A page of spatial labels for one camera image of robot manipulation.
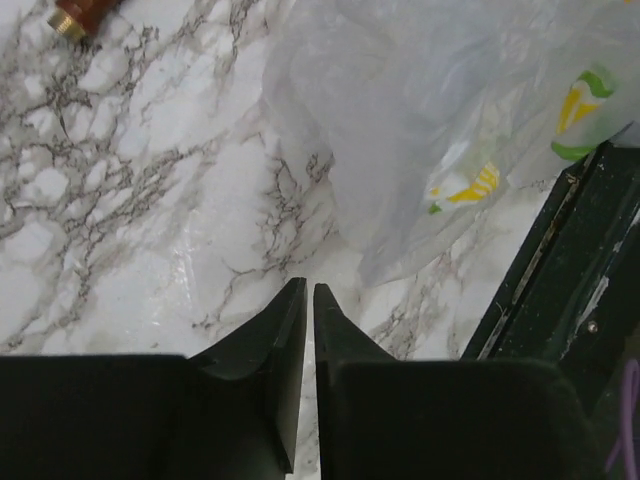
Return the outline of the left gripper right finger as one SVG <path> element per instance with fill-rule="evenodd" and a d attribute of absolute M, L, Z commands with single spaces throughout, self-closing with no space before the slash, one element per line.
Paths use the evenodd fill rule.
<path fill-rule="evenodd" d="M 601 479 L 571 384 L 527 360 L 400 361 L 313 294 L 325 479 Z"/>

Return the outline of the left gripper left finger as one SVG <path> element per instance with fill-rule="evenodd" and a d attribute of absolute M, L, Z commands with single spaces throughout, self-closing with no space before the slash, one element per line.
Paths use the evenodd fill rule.
<path fill-rule="evenodd" d="M 295 460 L 306 283 L 180 355 L 7 356 L 5 479 L 282 479 Z"/>

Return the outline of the clear plastic lemon-print bag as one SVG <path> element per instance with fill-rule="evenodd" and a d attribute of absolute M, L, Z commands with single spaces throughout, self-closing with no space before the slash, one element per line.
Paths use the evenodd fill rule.
<path fill-rule="evenodd" d="M 298 1 L 263 75 L 285 141 L 333 158 L 367 286 L 413 274 L 509 185 L 639 142 L 635 1 Z"/>

